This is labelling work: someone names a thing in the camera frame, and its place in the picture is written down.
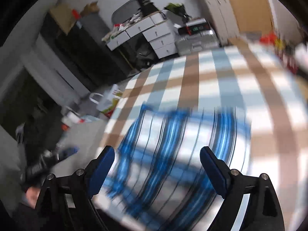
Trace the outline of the person left hand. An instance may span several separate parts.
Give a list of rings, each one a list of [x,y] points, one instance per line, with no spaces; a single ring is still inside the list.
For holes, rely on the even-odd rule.
[[[40,188],[37,187],[29,187],[26,191],[26,199],[31,208],[35,208],[38,197],[40,194]]]

